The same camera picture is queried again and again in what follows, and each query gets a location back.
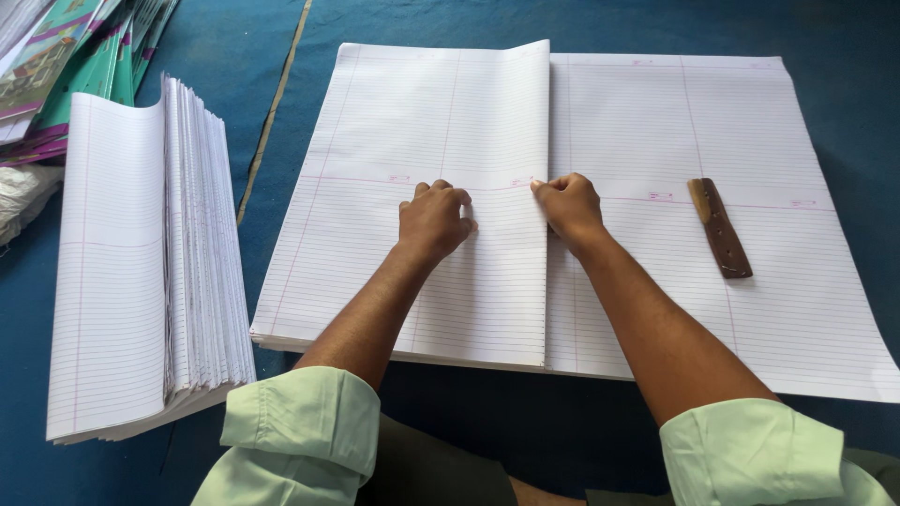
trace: blue carpet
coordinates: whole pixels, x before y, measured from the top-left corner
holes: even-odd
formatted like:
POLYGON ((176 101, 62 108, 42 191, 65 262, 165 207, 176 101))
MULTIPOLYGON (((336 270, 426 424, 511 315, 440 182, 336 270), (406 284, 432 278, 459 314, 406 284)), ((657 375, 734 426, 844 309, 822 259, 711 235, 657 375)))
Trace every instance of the blue carpet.
MULTIPOLYGON (((193 86, 229 127, 237 201, 302 2, 182 2, 139 104, 156 100, 163 68, 193 86)), ((313 0, 239 228, 251 315, 341 42, 502 49, 549 38, 556 52, 784 57, 877 323, 900 357, 899 22, 887 1, 313 0)), ((0 258, 0 503, 187 504, 221 454, 221 406, 120 443, 43 441, 59 203, 0 258)), ((257 372, 294 359, 258 350, 257 372)), ((553 492, 668 489, 632 383, 395 363, 381 396, 395 419, 553 492)), ((851 446, 900 456, 900 405, 785 400, 845 430, 851 446)))

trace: rolled-up sleeve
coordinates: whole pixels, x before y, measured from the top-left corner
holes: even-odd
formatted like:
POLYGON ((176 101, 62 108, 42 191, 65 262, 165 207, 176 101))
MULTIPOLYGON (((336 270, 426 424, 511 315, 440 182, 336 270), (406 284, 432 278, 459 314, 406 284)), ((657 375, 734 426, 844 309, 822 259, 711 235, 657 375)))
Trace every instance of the rolled-up sleeve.
POLYGON ((893 504, 878 482, 842 460, 843 432, 780 402, 740 399, 685 411, 662 426, 660 438, 679 505, 893 504))
POLYGON ((193 504, 353 504, 375 466, 378 395, 304 367, 229 393, 219 459, 193 504))

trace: notebook stack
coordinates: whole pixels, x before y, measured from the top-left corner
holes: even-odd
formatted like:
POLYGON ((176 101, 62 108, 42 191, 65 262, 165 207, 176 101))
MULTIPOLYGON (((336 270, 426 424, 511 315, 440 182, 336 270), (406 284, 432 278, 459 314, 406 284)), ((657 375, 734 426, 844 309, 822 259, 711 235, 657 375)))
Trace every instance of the notebook stack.
POLYGON ((251 325, 303 351, 443 178, 478 231, 418 295, 394 358, 630 379, 533 179, 579 172, 656 282, 772 390, 900 402, 887 351, 778 57, 343 44, 251 325), (687 182, 715 181, 753 277, 723 279, 687 182))
POLYGON ((122 439, 256 381, 224 122, 165 79, 72 95, 47 439, 122 439))
POLYGON ((56 162, 72 94, 134 105, 177 0, 11 2, 0 13, 0 167, 56 162))

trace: dark green trousers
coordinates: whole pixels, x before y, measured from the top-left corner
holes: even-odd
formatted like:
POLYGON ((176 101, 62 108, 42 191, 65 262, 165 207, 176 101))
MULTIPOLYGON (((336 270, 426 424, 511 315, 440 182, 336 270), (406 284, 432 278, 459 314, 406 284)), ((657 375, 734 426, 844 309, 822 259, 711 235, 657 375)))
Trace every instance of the dark green trousers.
MULTIPOLYGON (((862 467, 900 504, 900 459, 847 448, 844 458, 862 467)), ((588 506, 674 506, 671 494, 586 490, 588 506)), ((500 462, 473 455, 384 415, 372 479, 357 506, 518 506, 500 462)))

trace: seam on mat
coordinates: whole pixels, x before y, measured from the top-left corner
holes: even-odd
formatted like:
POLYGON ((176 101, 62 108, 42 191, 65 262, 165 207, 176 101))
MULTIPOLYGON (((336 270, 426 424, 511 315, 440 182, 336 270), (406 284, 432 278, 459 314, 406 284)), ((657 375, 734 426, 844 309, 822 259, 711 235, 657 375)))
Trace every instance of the seam on mat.
POLYGON ((281 97, 284 94, 284 87, 287 85, 287 78, 291 72, 294 53, 297 50, 297 43, 300 42, 300 36, 303 34, 303 25, 306 24, 306 16, 310 11, 311 4, 312 0, 306 0, 306 4, 303 5, 300 20, 297 22, 296 30, 293 32, 291 49, 287 53, 287 58, 284 59, 282 75, 278 79, 278 88, 275 90, 275 95, 272 97, 272 105, 269 106, 269 113, 266 115, 265 121, 263 122, 263 130, 259 134, 259 142, 256 144, 256 153, 253 155, 253 159, 250 160, 250 167, 247 168, 247 187, 244 189, 244 195, 240 197, 240 203, 238 204, 238 225, 240 225, 241 220, 244 219, 244 211, 247 209, 247 202, 250 200, 250 192, 253 191, 253 180, 257 177, 259 165, 263 161, 263 152, 266 151, 269 132, 272 130, 272 122, 275 120, 275 110, 278 108, 278 103, 281 102, 281 97))

